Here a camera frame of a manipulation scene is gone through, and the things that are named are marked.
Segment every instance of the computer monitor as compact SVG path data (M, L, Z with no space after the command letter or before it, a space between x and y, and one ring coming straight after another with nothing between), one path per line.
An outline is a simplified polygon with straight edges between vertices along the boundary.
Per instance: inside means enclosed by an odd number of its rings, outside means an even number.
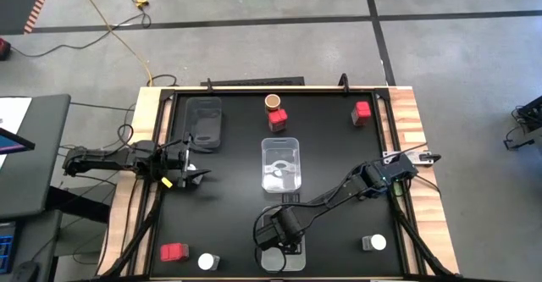
M0 128L0 155L34 150L35 146L25 138Z

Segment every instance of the red block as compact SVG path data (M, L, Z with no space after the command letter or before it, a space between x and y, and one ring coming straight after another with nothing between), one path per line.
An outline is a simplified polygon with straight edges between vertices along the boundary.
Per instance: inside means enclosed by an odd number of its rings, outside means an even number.
M273 112L269 112L269 129L271 131L279 131L286 128L286 120L288 119L288 114L284 109L278 109Z
M352 111L352 122L354 125L364 125L371 119L371 107L367 101L356 102L356 107Z
M166 244L160 247L162 262L179 261L188 258L188 245L181 243Z

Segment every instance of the black tray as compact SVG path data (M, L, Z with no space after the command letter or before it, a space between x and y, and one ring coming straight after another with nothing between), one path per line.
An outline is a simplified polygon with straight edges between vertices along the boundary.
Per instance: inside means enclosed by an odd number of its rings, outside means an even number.
M381 157L384 149L376 96L373 91L290 91L280 93L288 112L287 130L269 131L263 99L266 91L216 91L223 104L222 143L213 154L193 154L198 168L211 169L193 192L163 191L160 219L153 232L148 264L152 278L256 278L269 276L254 261L252 224L264 207L281 202L281 195L261 186L263 138L291 136L300 142L301 201L333 188L356 164ZM203 91L176 91L169 141L183 135L183 114L189 97ZM369 101L373 117L362 128L351 123L357 101ZM363 252L359 241L380 233L388 241L382 252ZM317 219L306 234L307 266L301 272L274 277L401 276L406 256L385 197L351 200ZM191 258L162 263L160 246L186 243ZM200 254L221 257L217 271L197 266Z

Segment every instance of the white cup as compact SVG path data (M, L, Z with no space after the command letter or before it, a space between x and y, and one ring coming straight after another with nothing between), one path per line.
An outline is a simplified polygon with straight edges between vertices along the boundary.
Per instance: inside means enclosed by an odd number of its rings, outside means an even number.
M210 253L203 253L197 260L197 265L203 270L217 270L219 256L212 255Z
M368 235L362 238L363 250L381 251L386 248L386 239L382 235Z

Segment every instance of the gray floor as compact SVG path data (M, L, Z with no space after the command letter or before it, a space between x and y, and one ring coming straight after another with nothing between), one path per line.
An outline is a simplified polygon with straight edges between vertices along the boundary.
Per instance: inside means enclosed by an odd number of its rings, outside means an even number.
M112 23L136 14L130 0L97 0ZM154 22L326 15L367 15L366 0L150 0ZM376 0L380 14L542 9L542 0ZM85 0L47 0L37 26L100 25ZM542 18L454 19L382 23L395 80L414 86L460 270L467 277L538 281L542 275L542 156L507 152L510 111L542 95ZM119 33L181 85L304 75L308 84L383 85L370 23L134 30ZM99 33L10 36L27 53L61 41L84 44ZM146 77L112 37L84 51L45 58L15 54L0 64L3 95L67 92L73 101L128 107ZM123 112L72 106L64 142L99 147L116 139ZM55 185L91 182L64 178ZM64 258L57 281L85 278Z

